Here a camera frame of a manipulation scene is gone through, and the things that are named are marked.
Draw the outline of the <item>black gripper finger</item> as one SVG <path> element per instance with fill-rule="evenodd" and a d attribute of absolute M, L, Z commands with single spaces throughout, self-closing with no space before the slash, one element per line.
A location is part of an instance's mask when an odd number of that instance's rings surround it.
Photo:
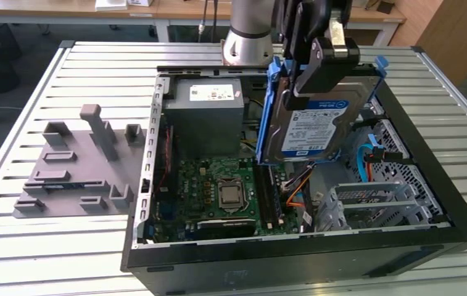
<path fill-rule="evenodd" d="M 284 92 L 287 110 L 304 110 L 308 96 L 327 93 L 348 76 L 360 59 L 360 50 L 352 38 L 344 36 L 339 17 L 328 19 L 323 35 L 314 36 L 310 46 L 308 64 L 298 73 L 290 74 L 290 88 Z"/>

